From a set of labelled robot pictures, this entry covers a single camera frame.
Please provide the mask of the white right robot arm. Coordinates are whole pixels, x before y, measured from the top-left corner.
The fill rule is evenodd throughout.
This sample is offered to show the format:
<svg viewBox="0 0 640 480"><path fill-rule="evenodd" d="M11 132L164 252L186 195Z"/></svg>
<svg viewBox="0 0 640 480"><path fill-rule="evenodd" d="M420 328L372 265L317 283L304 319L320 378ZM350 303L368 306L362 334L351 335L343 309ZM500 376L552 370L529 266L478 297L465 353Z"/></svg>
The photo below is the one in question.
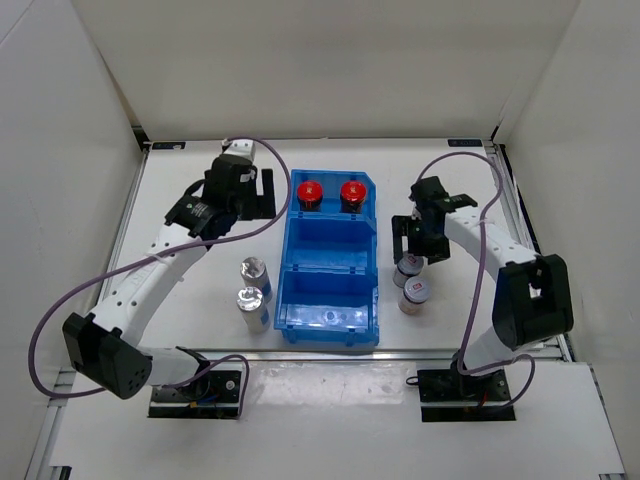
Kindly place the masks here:
<svg viewBox="0 0 640 480"><path fill-rule="evenodd" d="M495 282L491 325L477 339L464 332L449 375L452 393L470 400L484 389L486 375L522 359L530 345L573 329L567 265L516 242L487 221L475 200L450 195L436 176L414 183L409 198L412 214L392 218L396 261L411 254L442 262L457 244L477 261L478 276Z"/></svg>

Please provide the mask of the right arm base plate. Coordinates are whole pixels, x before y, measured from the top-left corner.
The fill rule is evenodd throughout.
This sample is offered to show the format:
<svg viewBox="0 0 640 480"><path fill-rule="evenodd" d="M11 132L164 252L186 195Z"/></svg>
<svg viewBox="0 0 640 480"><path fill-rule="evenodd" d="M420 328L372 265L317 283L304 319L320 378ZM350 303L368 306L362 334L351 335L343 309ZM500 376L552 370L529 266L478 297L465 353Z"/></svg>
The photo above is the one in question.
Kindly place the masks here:
<svg viewBox="0 0 640 480"><path fill-rule="evenodd" d="M511 422L514 408L506 374L460 376L452 369L418 370L405 380L417 387L423 423Z"/></svg>

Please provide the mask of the white lid jar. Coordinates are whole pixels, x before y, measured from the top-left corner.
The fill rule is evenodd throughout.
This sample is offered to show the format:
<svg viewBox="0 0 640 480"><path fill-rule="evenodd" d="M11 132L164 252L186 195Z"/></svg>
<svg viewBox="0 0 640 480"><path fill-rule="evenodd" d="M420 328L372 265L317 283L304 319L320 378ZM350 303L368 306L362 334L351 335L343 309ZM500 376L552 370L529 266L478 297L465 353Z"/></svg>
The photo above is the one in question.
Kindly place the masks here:
<svg viewBox="0 0 640 480"><path fill-rule="evenodd" d="M431 297L431 288L427 280L421 276L409 278L399 297L398 307L407 315L416 315Z"/></svg>
<svg viewBox="0 0 640 480"><path fill-rule="evenodd" d="M424 258L409 252L404 252L402 258L397 262L393 275L393 283L403 288L406 281L418 276L424 268Z"/></svg>

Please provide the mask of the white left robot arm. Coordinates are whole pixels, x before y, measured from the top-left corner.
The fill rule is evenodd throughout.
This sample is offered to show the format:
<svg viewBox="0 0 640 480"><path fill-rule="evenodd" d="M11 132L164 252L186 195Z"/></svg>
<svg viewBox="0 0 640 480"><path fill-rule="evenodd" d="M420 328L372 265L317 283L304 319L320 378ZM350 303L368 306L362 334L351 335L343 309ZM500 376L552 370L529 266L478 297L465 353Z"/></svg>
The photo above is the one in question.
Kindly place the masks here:
<svg viewBox="0 0 640 480"><path fill-rule="evenodd" d="M120 399L144 386L175 385L188 400L206 395L204 363L180 348L143 350L151 318L184 274L215 242L228 243L238 221L276 216L274 175L252 160L221 154L166 214L146 257L85 315L71 314L62 332L74 369Z"/></svg>

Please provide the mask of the red lid jar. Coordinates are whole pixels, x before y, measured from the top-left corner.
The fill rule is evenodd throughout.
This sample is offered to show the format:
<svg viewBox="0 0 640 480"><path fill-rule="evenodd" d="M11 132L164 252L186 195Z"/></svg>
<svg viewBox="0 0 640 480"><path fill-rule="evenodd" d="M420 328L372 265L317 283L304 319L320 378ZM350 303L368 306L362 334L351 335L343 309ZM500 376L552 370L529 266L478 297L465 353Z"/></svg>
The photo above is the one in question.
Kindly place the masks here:
<svg viewBox="0 0 640 480"><path fill-rule="evenodd" d="M345 182L340 189L341 212L359 214L366 200L366 186L357 180Z"/></svg>
<svg viewBox="0 0 640 480"><path fill-rule="evenodd" d="M314 180L306 180L296 190L297 201L303 212L318 212L324 198L322 185Z"/></svg>

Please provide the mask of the white lid jar front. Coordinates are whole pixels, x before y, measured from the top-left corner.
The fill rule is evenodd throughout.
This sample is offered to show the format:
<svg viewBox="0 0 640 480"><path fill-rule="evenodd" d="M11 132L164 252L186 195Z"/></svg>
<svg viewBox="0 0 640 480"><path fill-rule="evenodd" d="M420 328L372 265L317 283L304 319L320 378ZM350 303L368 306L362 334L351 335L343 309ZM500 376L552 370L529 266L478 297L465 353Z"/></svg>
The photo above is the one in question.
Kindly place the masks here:
<svg viewBox="0 0 640 480"><path fill-rule="evenodd" d="M427 280L421 276L409 278L399 297L398 307L407 315L416 315L431 297L431 288Z"/></svg>

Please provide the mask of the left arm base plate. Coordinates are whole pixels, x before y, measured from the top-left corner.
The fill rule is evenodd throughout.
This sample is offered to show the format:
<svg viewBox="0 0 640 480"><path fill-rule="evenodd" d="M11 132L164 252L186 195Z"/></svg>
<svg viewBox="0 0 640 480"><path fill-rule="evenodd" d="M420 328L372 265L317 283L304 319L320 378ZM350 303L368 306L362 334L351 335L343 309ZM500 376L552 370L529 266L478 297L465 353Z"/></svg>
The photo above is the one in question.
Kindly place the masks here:
<svg viewBox="0 0 640 480"><path fill-rule="evenodd" d="M194 386L153 387L150 419L237 420L245 375L241 365L214 367Z"/></svg>

